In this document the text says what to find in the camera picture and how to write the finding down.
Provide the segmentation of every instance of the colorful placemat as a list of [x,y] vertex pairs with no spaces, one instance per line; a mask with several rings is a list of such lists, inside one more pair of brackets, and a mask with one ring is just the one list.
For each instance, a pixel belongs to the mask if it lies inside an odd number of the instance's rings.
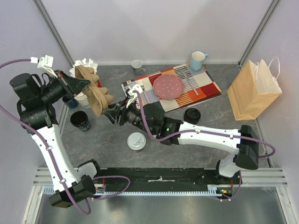
[[[183,70],[189,77],[194,88],[197,90],[198,95],[195,94],[181,70]],[[183,81],[185,91],[180,97],[174,100],[165,100],[161,99],[155,94],[153,90],[154,81],[159,76],[163,75],[175,75]],[[189,63],[126,81],[122,84],[123,89],[126,91],[129,85],[140,84],[140,82],[142,82],[144,86],[144,91],[142,93],[142,104],[145,105],[148,103],[155,103],[159,107],[162,107],[165,112],[184,106],[197,104],[199,102],[203,102],[221,95],[221,89],[209,75],[206,68],[202,66],[201,70],[192,71]]]

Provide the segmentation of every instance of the white wall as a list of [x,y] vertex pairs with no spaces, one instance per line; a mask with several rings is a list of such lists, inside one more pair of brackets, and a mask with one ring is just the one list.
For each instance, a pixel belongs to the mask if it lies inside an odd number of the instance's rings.
[[[31,0],[2,2],[0,27],[1,64],[48,53],[54,56],[54,68],[68,71],[67,62]],[[41,73],[28,62],[0,70],[0,104],[15,116],[18,116],[15,106],[18,97],[9,81],[26,72]],[[0,124],[0,223],[16,224],[21,223],[43,157],[26,130],[1,111]]]
[[271,0],[43,0],[74,60],[238,62]]
[[[299,1],[282,0],[267,24],[249,59],[269,63],[280,59],[278,83],[282,95],[261,114],[265,139],[277,148],[274,162],[283,168],[299,208]],[[272,72],[277,73],[277,63]]]

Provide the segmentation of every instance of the white tissue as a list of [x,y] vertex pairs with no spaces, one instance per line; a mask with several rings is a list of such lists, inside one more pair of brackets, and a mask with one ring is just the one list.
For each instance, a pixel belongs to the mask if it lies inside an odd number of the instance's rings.
[[75,77],[75,67],[78,65],[83,65],[84,67],[89,67],[94,69],[94,73],[97,74],[98,64],[94,63],[92,59],[89,58],[88,63],[86,63],[86,58],[83,60],[76,60],[73,67],[70,69],[70,73],[72,77]]

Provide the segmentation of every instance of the plate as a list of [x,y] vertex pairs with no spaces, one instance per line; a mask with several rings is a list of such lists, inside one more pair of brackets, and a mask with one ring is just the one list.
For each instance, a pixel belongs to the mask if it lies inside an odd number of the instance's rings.
[[154,92],[162,99],[173,100],[184,92],[183,81],[175,75],[159,76],[153,84]]

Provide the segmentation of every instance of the white round container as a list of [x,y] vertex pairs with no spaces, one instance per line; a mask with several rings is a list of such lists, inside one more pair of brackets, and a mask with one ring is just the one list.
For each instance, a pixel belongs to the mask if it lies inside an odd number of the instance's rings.
[[128,137],[128,146],[133,150],[140,150],[145,146],[146,139],[143,134],[135,132]]
[[83,107],[89,107],[89,103],[87,100],[87,96],[83,93],[79,93],[75,99],[83,106]]

